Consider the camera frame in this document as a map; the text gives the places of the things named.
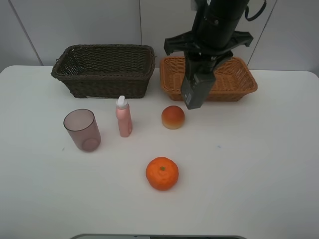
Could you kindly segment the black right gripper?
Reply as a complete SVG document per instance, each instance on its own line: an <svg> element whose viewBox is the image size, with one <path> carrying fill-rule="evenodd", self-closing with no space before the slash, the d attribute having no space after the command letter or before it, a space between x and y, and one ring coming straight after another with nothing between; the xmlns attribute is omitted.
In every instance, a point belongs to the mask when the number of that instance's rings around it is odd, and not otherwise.
<svg viewBox="0 0 319 239"><path fill-rule="evenodd" d="M195 18L191 31L165 39L167 55L184 52L185 77L190 85L194 84L196 74L207 73L205 56L211 56L213 73L233 57L232 49L250 46L253 36L249 32L235 30L239 20L240 17L234 15L207 14Z"/></svg>

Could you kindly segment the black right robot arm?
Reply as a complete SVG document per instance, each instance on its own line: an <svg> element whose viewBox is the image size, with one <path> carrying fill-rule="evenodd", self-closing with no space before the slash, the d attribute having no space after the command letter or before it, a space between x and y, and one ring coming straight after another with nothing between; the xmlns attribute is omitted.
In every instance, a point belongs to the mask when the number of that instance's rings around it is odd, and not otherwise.
<svg viewBox="0 0 319 239"><path fill-rule="evenodd" d="M235 28L248 6L246 0L197 0L192 29L166 38L167 55L182 51L185 79L214 82L213 71L233 56L238 46L249 46L253 37Z"/></svg>

